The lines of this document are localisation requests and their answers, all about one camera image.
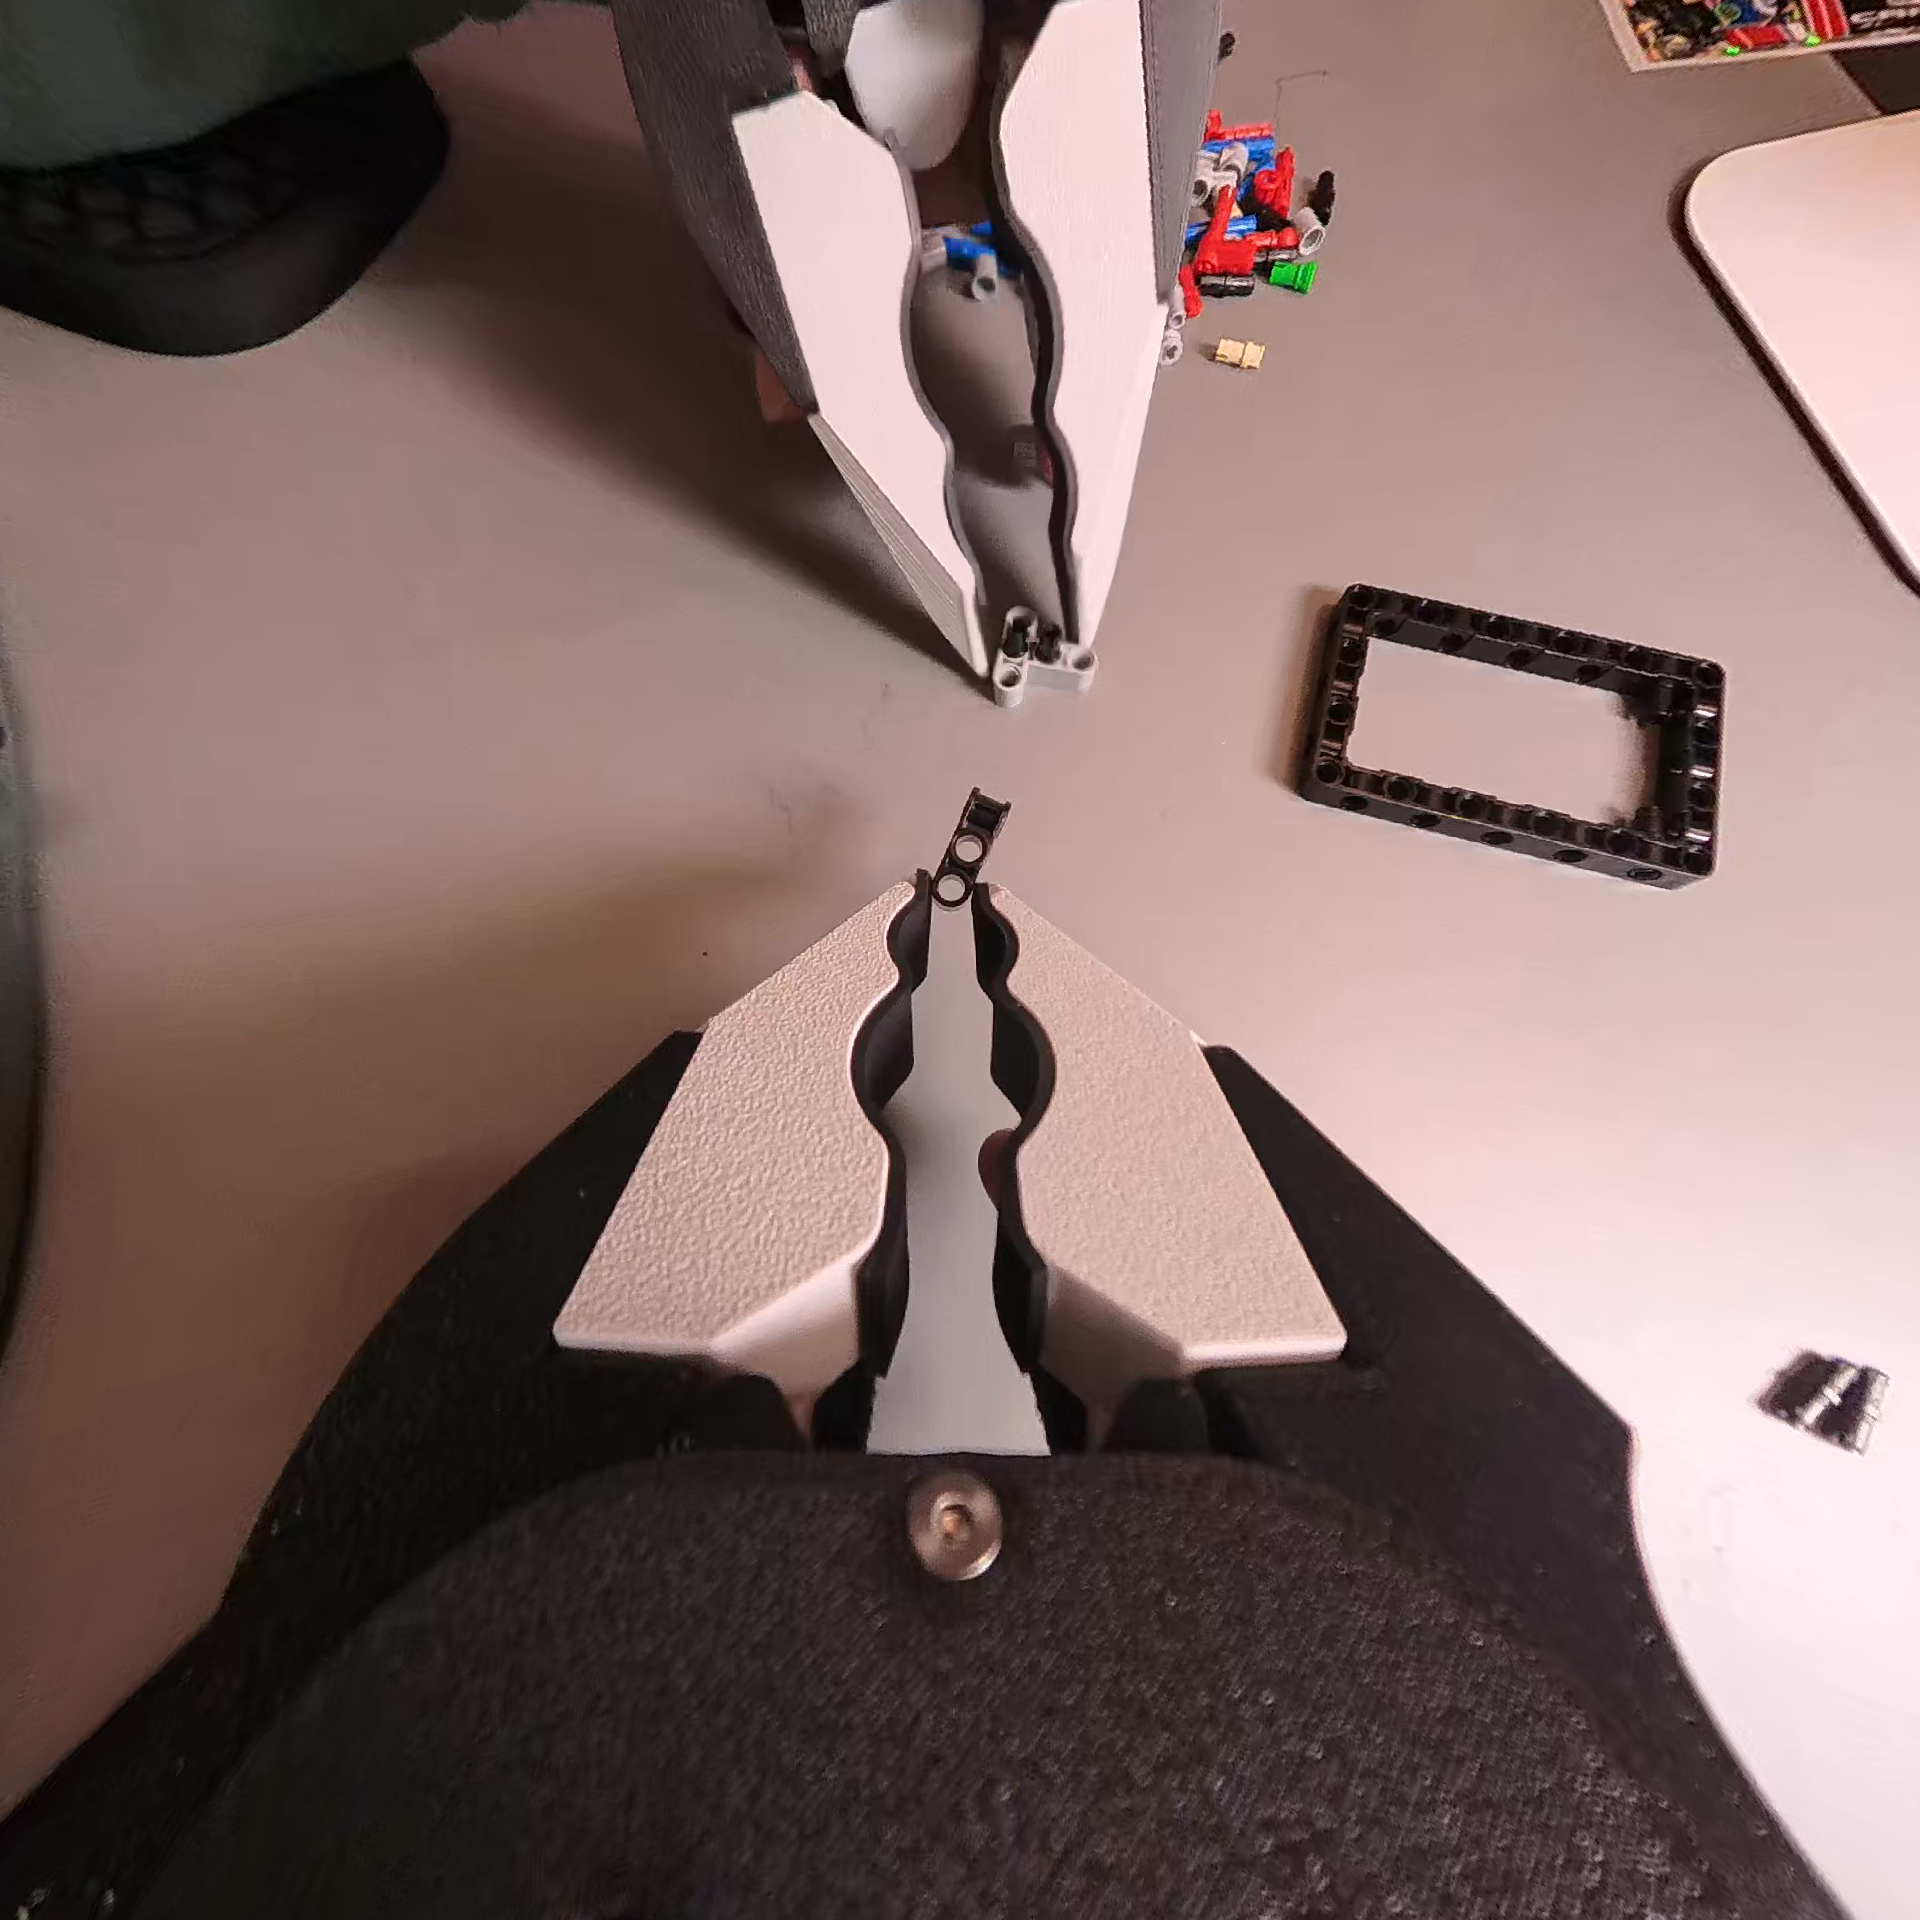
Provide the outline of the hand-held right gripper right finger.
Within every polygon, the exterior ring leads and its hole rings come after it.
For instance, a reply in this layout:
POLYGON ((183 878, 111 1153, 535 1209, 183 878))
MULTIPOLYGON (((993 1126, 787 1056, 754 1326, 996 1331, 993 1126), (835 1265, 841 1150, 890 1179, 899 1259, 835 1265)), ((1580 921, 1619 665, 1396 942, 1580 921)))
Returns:
POLYGON ((1051 1449, 1140 1385, 1339 1359, 1325 1284, 1206 1046, 1009 887, 972 899, 993 1080, 1015 1108, 993 1292, 1051 1449))

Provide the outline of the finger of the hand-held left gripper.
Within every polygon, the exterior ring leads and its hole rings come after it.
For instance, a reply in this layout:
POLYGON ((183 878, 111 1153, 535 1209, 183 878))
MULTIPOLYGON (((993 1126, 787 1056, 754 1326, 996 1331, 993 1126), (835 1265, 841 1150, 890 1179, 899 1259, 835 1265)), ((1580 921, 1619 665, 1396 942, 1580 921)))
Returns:
POLYGON ((1078 649, 1135 492, 1219 35, 1219 3, 1061 3, 1002 56, 994 213, 1033 283, 1046 540, 1078 649))
POLYGON ((615 3, 643 147, 780 390, 927 621, 986 678, 980 581, 954 441, 909 344, 921 214, 906 160, 831 91, 850 13, 615 3))

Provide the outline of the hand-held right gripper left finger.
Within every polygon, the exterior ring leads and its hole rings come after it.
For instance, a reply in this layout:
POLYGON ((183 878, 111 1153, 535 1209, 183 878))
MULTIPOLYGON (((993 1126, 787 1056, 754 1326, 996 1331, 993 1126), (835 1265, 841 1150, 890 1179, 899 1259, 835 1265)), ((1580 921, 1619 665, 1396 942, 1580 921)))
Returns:
POLYGON ((906 1320, 906 1166, 931 878, 902 880, 714 1015, 556 1319, 574 1352, 767 1380, 862 1446, 906 1320))

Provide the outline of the grey T-shaped lego beam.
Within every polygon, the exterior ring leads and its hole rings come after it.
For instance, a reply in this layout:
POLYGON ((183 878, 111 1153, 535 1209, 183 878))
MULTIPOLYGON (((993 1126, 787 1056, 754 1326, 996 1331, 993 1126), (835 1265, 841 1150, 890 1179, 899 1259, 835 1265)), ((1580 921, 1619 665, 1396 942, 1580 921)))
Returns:
POLYGON ((1051 621, 1051 635, 1028 657, 1004 657, 998 638, 989 670, 989 688, 998 707, 1019 707, 1031 689, 1083 693, 1091 688, 1097 671, 1097 652, 1070 639, 1061 620, 1046 620, 1051 621))

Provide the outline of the short black lego beam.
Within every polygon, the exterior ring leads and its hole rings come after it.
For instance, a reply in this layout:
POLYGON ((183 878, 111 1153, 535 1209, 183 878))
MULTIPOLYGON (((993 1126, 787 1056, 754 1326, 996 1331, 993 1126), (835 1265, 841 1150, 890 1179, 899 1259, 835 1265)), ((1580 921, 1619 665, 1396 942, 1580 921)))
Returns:
POLYGON ((973 787, 962 804, 945 856, 931 878, 931 899, 942 910, 970 904, 993 847, 1006 825, 1011 801, 973 787))

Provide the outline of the pile of colourful lego pieces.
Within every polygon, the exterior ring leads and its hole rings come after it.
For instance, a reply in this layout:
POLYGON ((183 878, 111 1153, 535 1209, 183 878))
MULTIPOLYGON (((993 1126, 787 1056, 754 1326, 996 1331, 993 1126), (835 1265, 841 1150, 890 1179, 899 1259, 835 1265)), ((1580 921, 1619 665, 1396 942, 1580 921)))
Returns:
POLYGON ((1334 176, 1303 176, 1271 123, 1227 126, 1206 112, 1174 231, 1173 326, 1198 317, 1202 301, 1247 297, 1260 283, 1308 294, 1334 200, 1334 176))

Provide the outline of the small black lego pins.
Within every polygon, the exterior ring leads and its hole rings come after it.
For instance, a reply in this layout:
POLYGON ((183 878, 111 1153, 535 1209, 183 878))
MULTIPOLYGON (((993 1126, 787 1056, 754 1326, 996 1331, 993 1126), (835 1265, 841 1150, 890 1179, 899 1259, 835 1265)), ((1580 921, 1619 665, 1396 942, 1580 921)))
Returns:
POLYGON ((1820 1351, 1797 1352, 1759 1392, 1759 1409, 1849 1455, 1863 1455, 1881 1422, 1887 1375, 1820 1351))

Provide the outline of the person's green jacket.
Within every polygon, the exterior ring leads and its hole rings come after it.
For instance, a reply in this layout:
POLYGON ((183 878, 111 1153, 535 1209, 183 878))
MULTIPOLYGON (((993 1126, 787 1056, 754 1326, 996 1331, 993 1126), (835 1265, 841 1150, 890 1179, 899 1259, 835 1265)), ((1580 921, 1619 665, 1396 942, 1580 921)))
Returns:
POLYGON ((3 163, 170 148, 524 3, 5 3, 3 163))

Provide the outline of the colourful printed sheet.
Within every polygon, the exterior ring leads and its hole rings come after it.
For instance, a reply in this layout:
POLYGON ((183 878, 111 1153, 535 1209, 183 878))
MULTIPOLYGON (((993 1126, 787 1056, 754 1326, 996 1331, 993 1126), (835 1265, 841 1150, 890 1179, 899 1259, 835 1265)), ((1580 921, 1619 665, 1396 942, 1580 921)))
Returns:
POLYGON ((1918 41, 1916 3, 1599 3, 1638 72, 1829 56, 1918 41))

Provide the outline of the white rounded board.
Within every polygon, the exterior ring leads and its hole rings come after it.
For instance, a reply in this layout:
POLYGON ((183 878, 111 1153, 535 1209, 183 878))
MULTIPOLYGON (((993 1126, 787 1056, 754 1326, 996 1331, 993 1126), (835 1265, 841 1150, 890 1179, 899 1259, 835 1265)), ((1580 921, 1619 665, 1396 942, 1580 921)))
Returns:
POLYGON ((1865 529, 1918 588, 1918 112, 1709 160, 1684 231, 1865 529))

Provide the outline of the black lego frame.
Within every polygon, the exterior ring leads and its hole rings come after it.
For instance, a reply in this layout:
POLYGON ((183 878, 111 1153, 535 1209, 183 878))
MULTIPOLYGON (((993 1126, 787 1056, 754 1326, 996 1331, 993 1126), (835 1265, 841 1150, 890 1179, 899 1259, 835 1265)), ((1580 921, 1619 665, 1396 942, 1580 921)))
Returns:
POLYGON ((1708 880, 1718 864, 1725 688, 1723 665, 1705 656, 1353 582, 1319 629, 1298 793, 1346 815, 1678 891, 1708 880), (1647 795, 1627 820, 1602 822, 1361 764, 1353 755, 1361 685, 1371 653, 1388 645, 1619 700, 1652 742, 1647 795))

